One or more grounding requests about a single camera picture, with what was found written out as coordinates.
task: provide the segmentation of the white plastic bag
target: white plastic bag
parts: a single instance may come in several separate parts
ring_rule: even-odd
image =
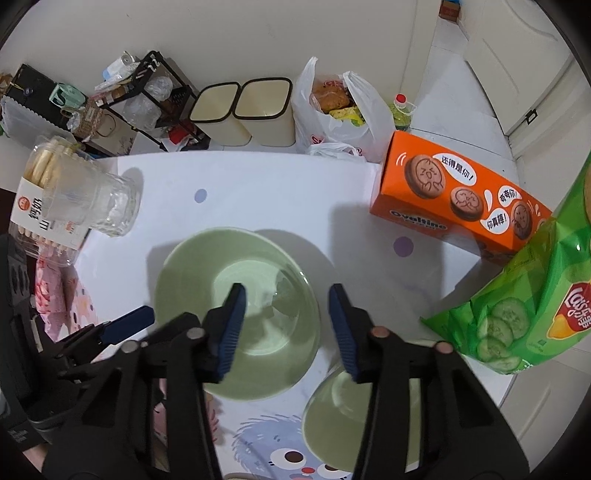
[[[347,144],[356,148],[367,161],[381,163],[386,157],[395,130],[388,105],[367,81],[354,72],[345,72],[341,77],[343,84],[349,89],[366,124],[356,127],[350,120],[337,120],[317,110],[310,104],[316,61],[316,57],[308,61],[295,82],[291,97],[296,122],[295,144],[298,151],[306,153],[313,144]],[[338,149],[336,152],[340,155],[355,156]]]
[[[365,162],[365,158],[360,155],[359,150],[349,144],[339,142],[322,142],[310,145],[308,150],[306,150],[306,154],[336,158],[338,160],[354,161],[357,163]]]

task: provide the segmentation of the trash can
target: trash can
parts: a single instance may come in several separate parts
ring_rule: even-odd
[[[206,87],[197,96],[189,120],[220,145],[246,145],[250,142],[251,135],[232,115],[239,92],[238,82],[218,83]]]
[[[242,86],[234,116],[261,145],[289,147],[296,142],[292,90],[291,80],[284,77],[249,80]]]

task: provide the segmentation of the cucumber slice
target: cucumber slice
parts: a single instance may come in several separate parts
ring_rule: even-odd
[[[520,364],[521,358],[518,356],[509,356],[507,358],[499,358],[497,360],[493,360],[492,362],[488,362],[486,366],[496,370],[499,373],[510,374]]]
[[[478,344],[476,351],[483,362],[511,356],[503,342],[493,337],[484,337]]]
[[[530,328],[530,319],[527,316],[525,305],[520,299],[510,297],[501,300],[493,307],[491,313],[511,327],[515,340],[523,337]]]
[[[493,337],[503,342],[505,346],[513,343],[513,331],[506,322],[497,317],[485,318],[478,327],[478,338]]]

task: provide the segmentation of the door hinge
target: door hinge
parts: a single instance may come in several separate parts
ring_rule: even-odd
[[[525,114],[525,120],[527,121],[528,125],[531,125],[531,123],[538,118],[538,111],[534,108],[533,110],[530,110],[529,112],[527,112]]]

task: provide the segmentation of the wicker basket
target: wicker basket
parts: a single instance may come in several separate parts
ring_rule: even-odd
[[[80,125],[72,131],[72,134],[78,138],[94,137],[103,121],[105,111],[99,108],[94,100],[89,100],[78,112]]]

